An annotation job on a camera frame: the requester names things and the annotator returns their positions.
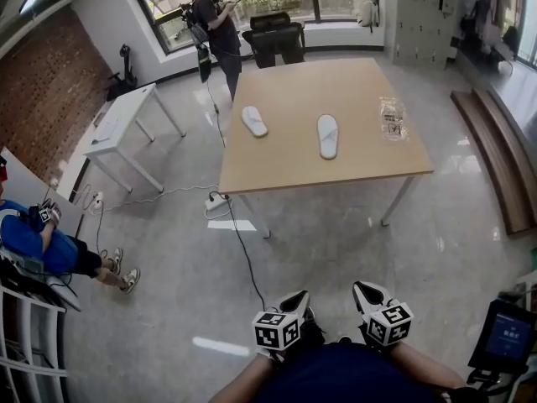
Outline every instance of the power strip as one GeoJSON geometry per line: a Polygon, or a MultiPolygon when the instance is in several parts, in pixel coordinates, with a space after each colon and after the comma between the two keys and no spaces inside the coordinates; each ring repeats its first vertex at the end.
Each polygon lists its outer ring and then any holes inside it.
{"type": "Polygon", "coordinates": [[[227,204],[227,200],[220,196],[214,196],[212,201],[211,199],[205,200],[205,208],[208,212],[215,210],[223,204],[227,204]]]}
{"type": "Polygon", "coordinates": [[[94,197],[90,205],[90,213],[95,215],[96,213],[102,212],[102,191],[99,191],[94,197]]]}

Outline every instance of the table leg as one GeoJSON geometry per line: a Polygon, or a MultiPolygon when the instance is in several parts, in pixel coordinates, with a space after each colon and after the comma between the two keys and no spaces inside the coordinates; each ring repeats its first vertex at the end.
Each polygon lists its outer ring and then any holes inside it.
{"type": "Polygon", "coordinates": [[[136,123],[136,125],[140,127],[140,130],[143,131],[143,134],[145,134],[148,137],[149,142],[154,142],[154,136],[149,132],[147,127],[143,125],[142,121],[140,121],[139,119],[136,119],[134,122],[136,123]]]}
{"type": "Polygon", "coordinates": [[[125,151],[121,148],[117,148],[117,153],[129,164],[133,169],[135,169],[141,176],[147,179],[153,186],[159,190],[159,192],[164,191],[164,187],[160,185],[156,179],[154,179],[143,167],[133,158],[130,157],[125,151]]]}
{"type": "Polygon", "coordinates": [[[115,176],[100,159],[98,159],[97,157],[91,157],[90,160],[94,165],[101,169],[105,175],[113,179],[118,185],[125,188],[125,190],[127,190],[128,192],[133,192],[133,188],[128,185],[123,179],[119,178],[118,176],[115,176]]]}
{"type": "Polygon", "coordinates": [[[181,135],[181,137],[184,138],[186,136],[186,133],[183,130],[181,130],[181,127],[179,126],[177,121],[175,121],[175,118],[171,116],[171,113],[169,112],[168,108],[164,105],[162,98],[160,98],[160,94],[156,88],[154,90],[154,98],[159,104],[160,108],[162,109],[162,112],[164,112],[164,115],[166,115],[166,117],[169,119],[169,121],[175,127],[175,129],[181,135]]]}
{"type": "Polygon", "coordinates": [[[384,216],[380,220],[380,223],[383,226],[388,226],[390,224],[390,218],[395,212],[395,209],[399,206],[401,200],[403,200],[403,197],[408,192],[412,191],[414,186],[416,185],[417,181],[419,180],[419,176],[407,176],[407,178],[404,180],[403,185],[399,189],[399,192],[397,193],[397,196],[395,196],[394,201],[392,201],[392,204],[389,205],[388,210],[386,213],[384,213],[384,216]]]}
{"type": "Polygon", "coordinates": [[[267,227],[267,224],[265,224],[264,220],[258,215],[258,213],[255,211],[255,209],[252,206],[252,203],[248,200],[248,197],[244,194],[239,194],[239,198],[244,203],[244,206],[249,210],[250,215],[252,216],[252,224],[255,227],[256,230],[258,230],[263,238],[269,238],[270,237],[270,230],[267,227]]]}

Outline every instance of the wooden table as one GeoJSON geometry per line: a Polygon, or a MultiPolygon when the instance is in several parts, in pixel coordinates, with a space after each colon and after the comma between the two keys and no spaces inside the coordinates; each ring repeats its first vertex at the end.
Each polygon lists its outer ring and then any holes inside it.
{"type": "Polygon", "coordinates": [[[270,235],[243,195],[299,186],[316,186],[406,176],[382,218],[389,219],[416,176],[432,173],[425,146],[407,117],[408,139],[383,136],[380,97],[397,97],[372,58],[323,60],[243,72],[227,130],[220,192],[241,194],[254,227],[270,235]],[[241,120],[255,106],[268,135],[254,138],[241,120]],[[319,153],[317,119],[332,115],[339,128],[334,160],[319,153]]]}

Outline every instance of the brick wall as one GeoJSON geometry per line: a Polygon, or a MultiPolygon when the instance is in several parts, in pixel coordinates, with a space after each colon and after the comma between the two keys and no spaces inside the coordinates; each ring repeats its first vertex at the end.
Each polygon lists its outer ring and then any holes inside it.
{"type": "Polygon", "coordinates": [[[46,183],[59,179],[111,74],[76,13],[54,13],[0,60],[0,150],[7,146],[46,183]]]}

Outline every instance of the hand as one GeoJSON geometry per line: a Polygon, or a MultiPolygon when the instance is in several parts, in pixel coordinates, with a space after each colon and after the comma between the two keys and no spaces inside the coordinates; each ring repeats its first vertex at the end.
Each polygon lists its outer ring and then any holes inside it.
{"type": "Polygon", "coordinates": [[[226,5],[226,7],[224,8],[224,10],[227,12],[227,13],[231,13],[233,12],[233,9],[235,9],[235,6],[237,6],[236,3],[228,3],[226,5]]]}

